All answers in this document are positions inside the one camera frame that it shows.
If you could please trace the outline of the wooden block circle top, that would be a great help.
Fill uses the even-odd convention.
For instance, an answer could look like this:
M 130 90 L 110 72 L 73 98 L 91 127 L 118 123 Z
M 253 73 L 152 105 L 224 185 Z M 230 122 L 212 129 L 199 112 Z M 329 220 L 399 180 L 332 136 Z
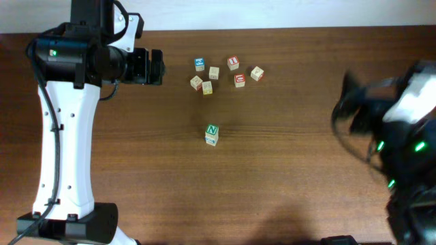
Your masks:
M 205 131 L 206 137 L 217 137 L 219 135 L 219 127 L 217 125 L 209 124 Z

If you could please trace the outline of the wooden block blue side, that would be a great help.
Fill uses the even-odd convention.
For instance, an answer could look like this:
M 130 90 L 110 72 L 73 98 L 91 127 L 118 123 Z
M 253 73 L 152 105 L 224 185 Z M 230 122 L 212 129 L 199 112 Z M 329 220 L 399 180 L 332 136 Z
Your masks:
M 206 140 L 210 140 L 210 141 L 211 141 L 211 140 L 214 140 L 214 141 L 217 142 L 218 139 L 219 139 L 219 137 L 218 137 L 217 135 L 213 135 L 213 136 L 206 135 L 204 139 L 205 139 L 205 141 L 206 141 Z

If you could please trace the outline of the wooden block red bottom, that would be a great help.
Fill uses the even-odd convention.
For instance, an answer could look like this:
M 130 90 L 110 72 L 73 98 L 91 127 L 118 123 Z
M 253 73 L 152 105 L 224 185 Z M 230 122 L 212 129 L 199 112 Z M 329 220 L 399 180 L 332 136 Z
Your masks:
M 210 140 L 206 140 L 206 143 L 211 145 L 211 146 L 216 146 L 217 145 L 217 142 L 214 141 L 214 140 L 211 140 L 211 141 Z

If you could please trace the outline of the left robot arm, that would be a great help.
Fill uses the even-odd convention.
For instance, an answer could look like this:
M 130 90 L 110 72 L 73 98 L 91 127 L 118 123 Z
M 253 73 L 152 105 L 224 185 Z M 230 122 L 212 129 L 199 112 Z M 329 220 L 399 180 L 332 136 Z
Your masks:
M 114 203 L 94 200 L 91 142 L 101 88 L 159 86 L 160 50 L 137 48 L 144 21 L 119 1 L 77 0 L 69 22 L 40 33 L 26 49 L 42 108 L 42 165 L 32 211 L 17 219 L 17 238 L 61 244 L 134 244 Z

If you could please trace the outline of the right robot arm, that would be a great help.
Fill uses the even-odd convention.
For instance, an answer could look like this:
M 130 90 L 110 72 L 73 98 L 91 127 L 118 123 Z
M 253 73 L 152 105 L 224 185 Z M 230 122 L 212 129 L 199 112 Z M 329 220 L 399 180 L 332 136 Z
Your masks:
M 385 176 L 388 223 L 398 244 L 435 243 L 435 62 L 361 85 L 343 77 L 331 128 L 351 155 Z

